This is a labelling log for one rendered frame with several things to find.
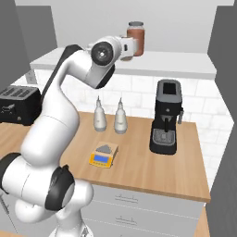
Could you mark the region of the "white cabinet shelf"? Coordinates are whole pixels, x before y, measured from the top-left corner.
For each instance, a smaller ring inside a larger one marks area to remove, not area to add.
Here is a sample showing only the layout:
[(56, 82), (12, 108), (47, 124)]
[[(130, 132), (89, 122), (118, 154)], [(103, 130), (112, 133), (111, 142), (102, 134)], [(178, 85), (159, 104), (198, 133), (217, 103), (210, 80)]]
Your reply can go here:
[(217, 70), (207, 54), (144, 51), (131, 61), (117, 60), (115, 73), (162, 78), (214, 80)]

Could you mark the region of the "whitish squeeze bottle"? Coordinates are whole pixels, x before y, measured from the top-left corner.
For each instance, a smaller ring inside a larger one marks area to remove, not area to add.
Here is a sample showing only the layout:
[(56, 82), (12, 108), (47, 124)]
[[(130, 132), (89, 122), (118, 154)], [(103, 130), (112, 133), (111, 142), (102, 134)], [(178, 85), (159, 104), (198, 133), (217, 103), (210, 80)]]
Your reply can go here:
[(114, 121), (114, 129), (115, 129), (115, 132), (118, 134), (123, 134), (128, 129), (128, 122), (127, 122), (126, 113), (123, 108), (122, 101), (118, 102), (118, 109), (116, 111), (115, 121)]
[(105, 110), (102, 108), (100, 98), (96, 100), (96, 108), (94, 111), (94, 129), (96, 131), (106, 130), (106, 114)]

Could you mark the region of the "grey cabinet side panel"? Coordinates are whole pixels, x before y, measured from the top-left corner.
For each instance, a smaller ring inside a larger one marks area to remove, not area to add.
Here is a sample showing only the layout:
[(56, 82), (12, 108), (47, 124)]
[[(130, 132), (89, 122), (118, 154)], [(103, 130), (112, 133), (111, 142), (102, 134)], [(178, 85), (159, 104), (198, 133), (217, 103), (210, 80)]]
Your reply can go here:
[(17, 12), (30, 62), (57, 48), (50, 6), (17, 6)]

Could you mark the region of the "grey cabinet door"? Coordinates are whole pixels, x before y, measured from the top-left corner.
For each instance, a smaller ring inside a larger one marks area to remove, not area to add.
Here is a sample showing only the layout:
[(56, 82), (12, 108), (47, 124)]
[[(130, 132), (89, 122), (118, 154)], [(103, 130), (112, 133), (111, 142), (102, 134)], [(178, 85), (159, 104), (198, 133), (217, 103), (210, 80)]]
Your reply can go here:
[(237, 5), (217, 7), (207, 54), (217, 70), (221, 96), (237, 123)]
[(30, 69), (15, 0), (0, 0), (0, 91)]

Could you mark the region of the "yellow digital scale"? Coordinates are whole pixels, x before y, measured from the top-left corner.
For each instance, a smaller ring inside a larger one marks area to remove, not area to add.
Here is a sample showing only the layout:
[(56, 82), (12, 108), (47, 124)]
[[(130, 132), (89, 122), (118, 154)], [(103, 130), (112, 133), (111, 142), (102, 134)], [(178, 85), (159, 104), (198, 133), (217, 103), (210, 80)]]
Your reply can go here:
[(99, 142), (91, 153), (89, 164), (98, 168), (111, 168), (118, 151), (119, 146), (115, 143)]

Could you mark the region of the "brown jar with grey lid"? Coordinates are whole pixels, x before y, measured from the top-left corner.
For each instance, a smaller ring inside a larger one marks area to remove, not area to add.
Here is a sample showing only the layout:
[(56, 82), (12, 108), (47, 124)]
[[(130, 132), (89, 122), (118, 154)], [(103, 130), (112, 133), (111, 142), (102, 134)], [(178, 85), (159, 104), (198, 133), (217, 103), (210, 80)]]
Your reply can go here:
[(137, 40), (138, 49), (135, 56), (141, 56), (144, 49), (144, 27), (141, 21), (130, 21), (127, 36)]

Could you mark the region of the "black coffee machine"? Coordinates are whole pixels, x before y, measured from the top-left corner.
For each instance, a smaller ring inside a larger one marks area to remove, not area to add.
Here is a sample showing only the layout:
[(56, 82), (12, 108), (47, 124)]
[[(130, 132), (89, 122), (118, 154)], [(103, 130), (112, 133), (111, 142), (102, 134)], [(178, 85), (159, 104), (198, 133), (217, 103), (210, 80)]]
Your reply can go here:
[(150, 134), (150, 151), (174, 155), (177, 151), (176, 124), (183, 116), (181, 84), (176, 80), (160, 80), (156, 88), (155, 118)]

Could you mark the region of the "black toaster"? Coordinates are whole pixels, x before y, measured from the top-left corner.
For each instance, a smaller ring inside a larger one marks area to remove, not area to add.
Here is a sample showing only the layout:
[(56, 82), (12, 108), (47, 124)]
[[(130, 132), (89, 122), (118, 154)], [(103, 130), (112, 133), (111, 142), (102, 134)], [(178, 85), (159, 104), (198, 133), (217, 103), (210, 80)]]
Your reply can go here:
[(41, 113), (37, 87), (10, 85), (0, 91), (0, 123), (30, 126)]

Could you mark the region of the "dark grey tall panel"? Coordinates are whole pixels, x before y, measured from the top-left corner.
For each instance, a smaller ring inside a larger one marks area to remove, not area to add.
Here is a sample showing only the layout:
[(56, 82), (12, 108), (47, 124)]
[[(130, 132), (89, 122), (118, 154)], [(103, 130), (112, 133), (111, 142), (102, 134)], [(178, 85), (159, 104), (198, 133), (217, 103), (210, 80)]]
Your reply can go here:
[(227, 147), (206, 205), (211, 237), (237, 237), (237, 153)]

